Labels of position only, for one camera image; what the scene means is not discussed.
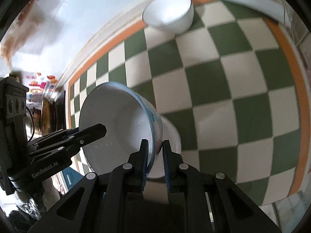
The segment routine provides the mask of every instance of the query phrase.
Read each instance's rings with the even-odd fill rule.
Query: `floor tile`
[[[239,143],[272,137],[272,121],[267,94],[234,100]]]
[[[75,106],[75,113],[80,110],[80,97],[77,96],[74,98],[74,106]]]
[[[238,24],[254,50],[279,48],[273,33],[262,18],[239,19]]]
[[[182,151],[181,157],[183,158],[183,162],[185,164],[191,165],[195,167],[196,169],[200,170],[198,150]]]
[[[228,8],[228,10],[234,15],[236,19],[265,16],[259,11],[253,10],[251,8],[248,8],[246,6],[243,6],[237,3],[232,3],[232,2],[227,2],[227,1],[222,1],[222,2]]]
[[[228,55],[220,59],[233,98],[268,91],[261,66],[253,51]]]
[[[300,130],[273,139],[271,174],[278,174],[297,166],[300,153]]]
[[[186,73],[176,69],[152,79],[157,111],[160,114],[192,107]]]
[[[96,87],[96,83],[94,82],[92,85],[88,86],[86,88],[86,94],[89,95],[89,93],[91,93],[91,91]]]
[[[269,90],[294,85],[290,66],[281,49],[257,51],[256,55]]]
[[[80,91],[86,88],[87,71],[80,76]]]
[[[251,50],[251,46],[236,22],[208,29],[221,56]]]
[[[237,148],[228,147],[199,151],[200,171],[208,174],[222,172],[236,181]]]
[[[238,131],[231,100],[193,107],[199,150],[237,146]]]
[[[144,30],[148,50],[175,38],[175,35],[155,29],[151,26],[145,27]]]
[[[269,177],[271,174],[272,156],[272,138],[239,144],[237,183]]]
[[[70,100],[70,114],[73,115],[75,113],[75,100]]]
[[[221,1],[196,6],[195,10],[206,27],[235,21],[234,16]]]
[[[125,52],[124,52],[124,42],[117,45],[115,48],[108,53],[108,71],[112,71],[118,66],[124,64],[125,62]]]
[[[170,120],[178,130],[181,139],[181,150],[196,149],[197,137],[192,109],[164,114],[164,116]]]
[[[176,37],[176,43],[184,67],[219,58],[214,41],[205,28]]]
[[[125,60],[130,57],[147,50],[145,31],[144,29],[134,33],[129,38],[124,40]]]
[[[73,83],[70,86],[70,100],[72,100],[75,97],[75,84]]]
[[[109,72],[109,81],[116,81],[126,86],[125,64]]]
[[[75,124],[76,124],[76,127],[79,127],[79,118],[80,118],[80,111],[75,113]]]
[[[75,115],[73,114],[71,117],[71,128],[75,129],[76,128],[76,121],[75,121]]]
[[[295,87],[269,91],[273,135],[279,136],[299,128],[299,111]]]
[[[186,75],[194,106],[231,98],[219,60],[186,68]]]
[[[148,56],[152,77],[183,66],[175,40],[148,50]]]
[[[96,61],[96,79],[108,72],[108,53]]]
[[[82,105],[87,97],[87,93],[86,93],[86,89],[83,89],[81,92],[80,92],[80,109],[82,109]]]
[[[263,205],[287,197],[293,183],[295,168],[270,176]]]
[[[198,15],[196,9],[194,10],[194,13],[193,13],[193,22],[192,22],[192,25],[191,27],[189,28],[188,31],[192,31],[192,30],[195,30],[195,29],[198,29],[198,28],[201,28],[201,27],[204,27],[204,24],[200,18],[200,16]]]
[[[96,62],[87,70],[86,87],[89,87],[96,81]]]
[[[109,81],[109,73],[107,72],[96,80],[96,86],[108,81]]]
[[[74,97],[76,97],[78,94],[80,94],[80,78],[78,78],[75,82]]]
[[[148,52],[143,51],[125,62],[126,82],[129,88],[151,80]]]
[[[256,203],[257,206],[261,206],[263,199],[265,198],[268,178],[261,180],[254,180],[245,183],[238,183],[237,186]]]
[[[156,108],[156,100],[153,92],[152,81],[144,82],[140,85],[137,85],[132,88],[134,92],[144,97],[147,101],[149,101]]]

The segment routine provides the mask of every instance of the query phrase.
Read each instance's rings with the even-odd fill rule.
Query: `green tile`
[[[84,174],[87,174],[90,172],[88,165],[82,163],[82,167],[83,167]]]
[[[231,98],[219,60],[186,68],[186,75],[193,106]]]
[[[94,88],[96,88],[96,82],[86,88],[86,95],[89,95]]]
[[[208,30],[221,56],[252,49],[236,22],[214,26]]]
[[[80,110],[80,95],[78,95],[74,100],[75,113]]]
[[[71,119],[71,128],[74,129],[76,127],[75,115],[71,116],[70,119]]]
[[[147,50],[144,29],[134,33],[129,38],[124,40],[125,60],[144,50]]]
[[[266,15],[260,13],[259,11],[252,10],[251,8],[245,7],[237,3],[231,3],[227,1],[222,1],[228,10],[234,15],[236,19],[241,18],[252,18],[252,17],[267,17]]]
[[[192,109],[164,114],[179,132],[181,150],[193,150],[197,148],[197,136],[195,133],[194,117]]]
[[[144,97],[147,101],[149,101],[156,108],[156,100],[153,92],[153,84],[152,81],[144,82],[138,86],[132,88],[134,92]]]
[[[290,66],[282,49],[257,51],[256,55],[269,90],[294,85]]]
[[[113,71],[109,72],[109,81],[116,81],[126,86],[126,72],[125,64],[117,67]]]
[[[268,94],[234,100],[238,142],[252,142],[272,137]]]
[[[70,86],[70,100],[72,100],[75,97],[75,84],[73,83]]]
[[[183,67],[175,40],[148,50],[152,77]]]
[[[300,130],[273,138],[273,161],[271,175],[297,166],[300,153]]]
[[[85,71],[80,77],[80,92],[86,88],[87,71]]]
[[[196,10],[194,10],[194,15],[193,15],[193,23],[189,29],[189,31],[201,28],[201,27],[205,27],[203,22],[201,21],[200,16],[198,15],[198,13],[196,12]]]
[[[96,79],[108,72],[108,53],[97,60]]]
[[[208,174],[223,172],[236,182],[238,149],[227,147],[199,151],[200,171]]]
[[[257,206],[261,206],[268,187],[269,178],[238,183],[237,186],[250,197]]]

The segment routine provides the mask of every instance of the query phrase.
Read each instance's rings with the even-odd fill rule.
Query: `screw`
[[[187,164],[180,164],[180,165],[179,165],[179,168],[180,168],[181,170],[187,170],[187,169],[189,168],[189,166],[188,166]]]
[[[21,110],[21,101],[19,99],[16,100],[16,111],[19,113]]]
[[[10,113],[13,112],[13,100],[12,99],[9,101],[9,111]]]
[[[223,180],[225,178],[225,175],[222,172],[218,172],[215,174],[216,178],[219,180]]]
[[[131,168],[132,168],[132,164],[130,164],[130,163],[125,163],[125,164],[123,165],[123,168],[124,168],[125,170],[131,169]]]
[[[95,177],[96,177],[96,174],[93,173],[93,172],[89,172],[89,173],[86,175],[86,178],[87,178],[88,180],[92,180],[92,179],[94,179]]]

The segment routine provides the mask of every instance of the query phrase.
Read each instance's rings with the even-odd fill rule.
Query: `white tile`
[[[239,144],[237,183],[269,177],[272,158],[272,138]]]
[[[273,135],[282,135],[299,128],[299,112],[295,87],[269,91]]]
[[[285,172],[269,177],[268,188],[263,200],[263,205],[281,200],[287,197],[293,182],[295,167]]]
[[[221,1],[197,6],[195,9],[206,27],[235,22],[235,17]]]
[[[80,94],[80,78],[75,82],[74,93],[75,97]]]
[[[184,68],[152,79],[157,111],[160,114],[192,107],[190,90]]]
[[[108,71],[112,71],[125,62],[124,42],[117,45],[108,53]]]
[[[151,80],[148,52],[143,51],[125,62],[126,83],[129,88]]]
[[[199,150],[238,144],[238,132],[231,100],[193,107]]]
[[[82,105],[86,99],[86,96],[87,94],[86,94],[86,88],[85,88],[80,92],[80,109],[82,109]]]
[[[150,26],[145,27],[144,31],[148,50],[175,38],[175,35],[171,33],[163,32]]]
[[[76,127],[79,127],[80,111],[75,113]]]
[[[277,49],[279,44],[262,18],[237,21],[254,50]]]
[[[102,83],[108,82],[108,81],[109,81],[109,74],[107,72],[96,80],[96,86],[98,86]]]
[[[70,115],[72,116],[75,113],[75,103],[74,98],[70,100]]]
[[[254,52],[221,57],[233,98],[267,92],[266,81]]]
[[[198,150],[182,151],[181,157],[183,158],[183,162],[185,164],[191,165],[195,167],[196,169],[200,170]]]
[[[87,70],[86,87],[92,85],[96,81],[96,62]]]
[[[212,36],[205,28],[176,37],[176,43],[184,67],[219,58]]]

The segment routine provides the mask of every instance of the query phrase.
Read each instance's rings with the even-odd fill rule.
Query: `plastic bag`
[[[0,68],[6,72],[11,72],[12,56],[26,43],[27,39],[34,35],[38,29],[38,24],[34,18],[27,17],[36,0],[31,0],[13,21],[1,43],[1,56],[7,62],[4,67],[3,60],[0,60]]]

